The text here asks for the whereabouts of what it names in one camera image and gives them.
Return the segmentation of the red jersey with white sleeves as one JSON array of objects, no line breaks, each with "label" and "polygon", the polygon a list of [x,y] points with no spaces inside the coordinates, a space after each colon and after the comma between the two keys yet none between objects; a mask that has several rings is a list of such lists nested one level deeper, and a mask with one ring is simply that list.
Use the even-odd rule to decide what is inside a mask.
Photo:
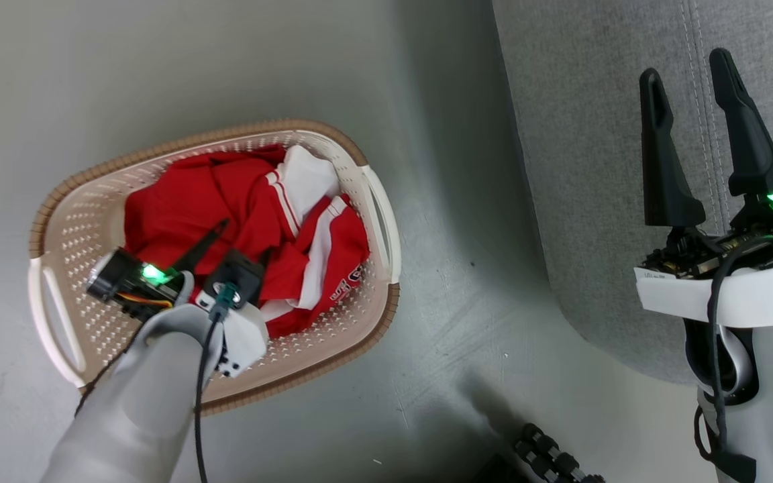
[{"label": "red jersey with white sleeves", "polygon": [[218,151],[172,163],[156,183],[125,202],[125,248],[169,268],[210,229],[225,229],[197,263],[202,277],[228,250],[254,261],[269,256],[268,299],[293,299],[309,259],[297,244],[319,203],[340,193],[331,162],[301,146]]}]

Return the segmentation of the cream perforated laundry basket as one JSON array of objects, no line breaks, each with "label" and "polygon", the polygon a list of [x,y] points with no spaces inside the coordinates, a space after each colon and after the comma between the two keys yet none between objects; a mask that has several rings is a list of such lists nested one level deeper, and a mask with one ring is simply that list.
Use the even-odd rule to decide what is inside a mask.
[{"label": "cream perforated laundry basket", "polygon": [[30,231],[28,296],[35,330],[49,360],[84,388],[131,339],[139,322],[85,291],[90,269],[123,241],[126,198],[157,181],[185,157],[250,151],[269,144],[303,146],[334,165],[367,230],[371,254],[361,284],[308,330],[270,343],[242,375],[216,376],[202,415],[218,415],[349,363],[389,330],[399,305],[401,253],[389,196],[362,150],[339,129],[306,119],[279,119],[218,129],[120,156],[59,184]]}]

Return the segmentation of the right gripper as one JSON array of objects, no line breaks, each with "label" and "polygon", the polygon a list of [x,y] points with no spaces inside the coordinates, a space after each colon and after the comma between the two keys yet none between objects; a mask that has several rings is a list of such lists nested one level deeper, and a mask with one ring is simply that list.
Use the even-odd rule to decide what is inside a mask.
[{"label": "right gripper", "polygon": [[[773,215],[773,139],[733,56],[717,47],[709,55],[715,100],[724,110],[733,173],[733,196],[770,195]],[[639,79],[644,223],[691,228],[707,219],[694,198],[672,139],[674,113],[662,77],[647,68]],[[656,250],[635,267],[636,291],[644,309],[684,320],[708,322],[715,302],[717,323],[726,328],[773,327],[773,228],[682,239],[690,247]]]}]

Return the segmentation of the grey fabric sofa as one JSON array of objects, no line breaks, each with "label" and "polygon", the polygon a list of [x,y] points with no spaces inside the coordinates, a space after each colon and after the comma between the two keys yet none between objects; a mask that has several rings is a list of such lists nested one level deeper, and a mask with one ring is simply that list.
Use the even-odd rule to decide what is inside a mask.
[{"label": "grey fabric sofa", "polygon": [[691,386],[679,318],[644,310],[634,268],[665,245],[644,223],[639,77],[660,76],[693,196],[720,233],[726,118],[709,53],[731,53],[773,139],[773,0],[494,0],[550,286],[571,327],[643,375]]}]

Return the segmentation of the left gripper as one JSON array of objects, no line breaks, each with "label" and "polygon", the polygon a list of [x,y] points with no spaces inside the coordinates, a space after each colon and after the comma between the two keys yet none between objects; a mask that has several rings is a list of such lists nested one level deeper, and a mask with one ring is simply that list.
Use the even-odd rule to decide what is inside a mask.
[{"label": "left gripper", "polygon": [[[202,371],[205,379],[213,371],[225,377],[239,376],[266,355],[269,334],[260,309],[248,303],[235,309],[236,288],[232,284],[225,284],[216,297],[203,291],[206,278],[219,263],[205,277],[196,273],[228,223],[224,218],[215,224],[172,266],[160,268],[119,248],[92,269],[86,284],[89,296],[117,303],[123,313],[141,321],[133,337],[135,354],[126,358],[126,366],[135,364],[151,339],[172,332],[187,334],[201,343],[207,354]],[[261,267],[269,265],[272,252],[270,246],[261,253]]]}]

